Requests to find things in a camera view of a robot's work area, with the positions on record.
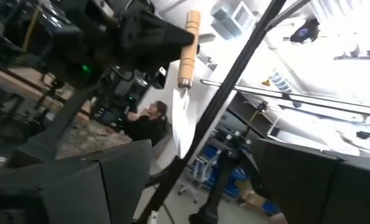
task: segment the dark hair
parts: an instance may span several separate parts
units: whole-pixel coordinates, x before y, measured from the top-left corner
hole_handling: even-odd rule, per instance
[[[167,110],[168,106],[163,102],[157,100],[155,102],[155,106],[157,107],[157,111],[161,114],[160,119],[164,122],[164,128],[168,131],[168,118],[167,118]]]

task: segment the black shirt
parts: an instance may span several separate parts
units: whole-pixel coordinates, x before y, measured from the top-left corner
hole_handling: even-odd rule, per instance
[[[123,130],[133,141],[150,139],[155,146],[165,136],[165,123],[161,119],[141,116],[136,121],[129,121]]]

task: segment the green light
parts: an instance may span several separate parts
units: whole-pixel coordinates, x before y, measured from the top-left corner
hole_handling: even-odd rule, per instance
[[[83,69],[84,75],[89,76],[92,74],[91,68],[88,67],[87,65],[82,65],[81,68]]]

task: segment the wooden knife handle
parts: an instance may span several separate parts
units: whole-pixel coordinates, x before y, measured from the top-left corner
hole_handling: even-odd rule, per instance
[[[192,10],[187,14],[186,31],[192,33],[195,39],[192,45],[186,46],[182,49],[180,55],[178,87],[191,88],[195,70],[195,58],[197,54],[198,45],[198,31],[200,30],[201,13]]]

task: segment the wooden desk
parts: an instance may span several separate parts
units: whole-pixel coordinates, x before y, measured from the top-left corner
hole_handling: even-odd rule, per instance
[[[26,78],[32,83],[35,83],[36,85],[42,88],[46,88],[45,85],[40,81],[41,74],[35,71],[34,69],[32,68],[13,68],[10,70],[22,76],[23,78]],[[21,95],[24,98],[28,98],[34,101],[37,101],[43,95],[43,93],[40,92],[39,90],[36,90],[32,88],[31,86],[20,82],[19,80],[5,74],[2,71],[0,71],[0,86],[3,86],[4,88],[6,88],[7,90],[13,93]],[[67,100],[71,97],[71,95],[72,95],[72,91],[65,91],[60,96],[63,99]],[[61,102],[58,102],[51,98],[45,99],[43,102],[43,105],[46,107],[52,106],[51,111],[53,111],[54,113],[56,113],[59,109],[63,107],[63,104]],[[90,113],[91,103],[89,101],[85,102],[84,105],[82,106],[82,110]],[[78,113],[77,120],[82,124],[88,124],[88,122],[90,121],[90,118],[83,113]]]

